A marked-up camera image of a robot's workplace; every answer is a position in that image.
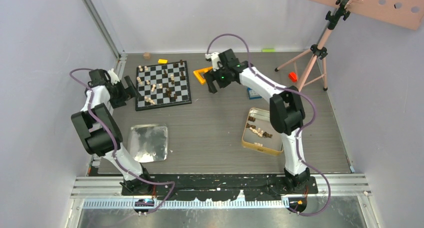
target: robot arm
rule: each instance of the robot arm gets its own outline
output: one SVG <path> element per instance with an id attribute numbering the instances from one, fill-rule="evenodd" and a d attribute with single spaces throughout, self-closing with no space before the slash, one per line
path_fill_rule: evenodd
<path id="1" fill-rule="evenodd" d="M 205 57 L 206 60 L 210 59 L 213 64 L 213 69 L 204 74 L 211 93 L 217 92 L 213 81 L 216 81 L 220 88 L 236 81 L 253 89 L 269 103 L 271 125 L 280 133 L 284 146 L 285 183 L 289 190 L 304 184 L 310 177 L 310 171 L 297 156 L 296 139 L 299 143 L 300 156 L 304 159 L 302 134 L 300 133 L 296 138 L 305 118 L 300 96 L 276 89 L 276 86 L 284 88 L 285 86 L 279 85 L 261 74 L 253 65 L 250 70 L 247 61 L 239 62 L 231 49 L 218 54 L 217 52 L 206 54 Z M 297 91 L 295 86 L 289 87 L 289 89 Z"/>
<path id="2" fill-rule="evenodd" d="M 131 174 L 122 170 L 117 164 L 115 159 L 118 159 L 119 163 L 128 171 L 145 180 L 149 180 L 147 170 L 131 157 L 122 144 L 123 138 L 121 131 L 106 106 L 108 103 L 113 108 L 125 106 L 125 101 L 135 96 L 140 96 L 140 94 L 136 91 L 129 76 L 125 77 L 128 88 L 124 88 L 113 69 L 109 71 L 95 69 L 89 72 L 89 76 L 91 81 L 88 82 L 88 86 L 92 91 L 86 91 L 87 99 L 84 107 L 80 112 L 71 116 L 71 121 L 85 150 L 90 155 L 96 154 L 99 157 L 109 160 L 122 173 L 124 182 L 121 185 L 130 192 L 149 190 L 151 188 L 150 185 L 140 182 Z M 91 111 L 107 125 L 118 144 L 117 151 L 114 154 L 115 157 L 113 156 L 115 148 L 111 137 L 88 112 L 91 96 L 93 96 L 90 104 Z"/>

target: red object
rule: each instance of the red object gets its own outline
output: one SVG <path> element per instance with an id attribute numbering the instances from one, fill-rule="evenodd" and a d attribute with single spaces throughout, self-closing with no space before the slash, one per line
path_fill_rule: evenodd
<path id="1" fill-rule="evenodd" d="M 294 72 L 290 72 L 290 74 L 288 74 L 288 78 L 290 78 L 292 82 L 298 82 L 298 76 Z"/>

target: gray wooden tabletop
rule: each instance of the gray wooden tabletop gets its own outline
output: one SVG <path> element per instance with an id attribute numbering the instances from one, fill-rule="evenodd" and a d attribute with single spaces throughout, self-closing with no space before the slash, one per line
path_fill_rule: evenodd
<path id="1" fill-rule="evenodd" d="M 252 53 L 251 62 L 264 75 L 277 83 L 291 86 L 288 74 L 293 65 L 275 72 L 275 67 L 290 60 L 298 52 Z M 246 53 L 236 53 L 240 61 L 247 59 Z M 303 71 L 310 56 L 297 62 Z M 151 174 L 159 173 L 281 173 L 285 165 L 284 154 L 272 156 L 243 148 L 241 138 L 250 108 L 269 110 L 264 99 L 249 100 L 245 86 L 233 82 L 217 93 L 208 92 L 201 85 L 194 70 L 211 66 L 203 53 L 152 54 L 145 60 L 142 54 L 129 54 L 124 76 L 136 83 L 138 65 L 155 65 L 158 59 L 169 62 L 187 61 L 192 104 L 135 111 L 135 99 L 127 106 L 114 110 L 113 117 L 123 135 L 123 144 L 128 146 L 132 126 L 163 123 L 168 127 L 168 157 L 164 161 L 144 163 Z M 313 68 L 309 80 L 321 73 Z M 323 82 L 319 80 L 306 86 L 302 92 L 315 103 L 318 114 L 315 122 L 303 132 L 303 149 L 308 163 L 325 173 L 350 173 L 345 148 Z M 312 108 L 306 100 L 303 106 L 305 123 L 312 117 Z M 107 160 L 102 160 L 98 170 L 101 174 L 117 174 L 117 169 Z"/>

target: tripod leg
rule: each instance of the tripod leg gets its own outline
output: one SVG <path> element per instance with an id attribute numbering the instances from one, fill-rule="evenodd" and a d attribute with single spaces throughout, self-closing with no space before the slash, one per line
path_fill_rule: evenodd
<path id="1" fill-rule="evenodd" d="M 305 85 L 306 79 L 309 76 L 309 73 L 311 73 L 312 67 L 314 67 L 315 62 L 317 61 L 316 55 L 313 55 L 312 58 L 309 60 L 309 63 L 307 64 L 304 72 L 302 73 L 302 76 L 300 77 L 300 80 L 297 82 L 296 87 L 299 91 L 302 90 L 302 88 Z"/>
<path id="2" fill-rule="evenodd" d="M 325 57 L 322 59 L 322 72 L 324 73 L 324 91 L 327 91 L 329 88 L 327 86 L 327 61 Z"/>
<path id="3" fill-rule="evenodd" d="M 279 70 L 281 70 L 283 67 L 295 62 L 297 59 L 303 57 L 304 55 L 308 54 L 309 52 L 311 52 L 310 49 L 305 50 L 304 52 L 300 53 L 298 56 L 296 56 L 295 58 L 287 61 L 286 63 L 280 65 L 279 67 L 275 68 L 275 71 L 278 72 Z"/>

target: blue object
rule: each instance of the blue object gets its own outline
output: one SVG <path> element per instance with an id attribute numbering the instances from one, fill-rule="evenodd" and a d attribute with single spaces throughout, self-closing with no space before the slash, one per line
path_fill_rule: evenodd
<path id="1" fill-rule="evenodd" d="M 256 93 L 256 91 L 252 90 L 249 87 L 247 88 L 247 95 L 249 96 L 249 100 L 262 98 L 262 96 L 260 96 L 258 93 Z"/>

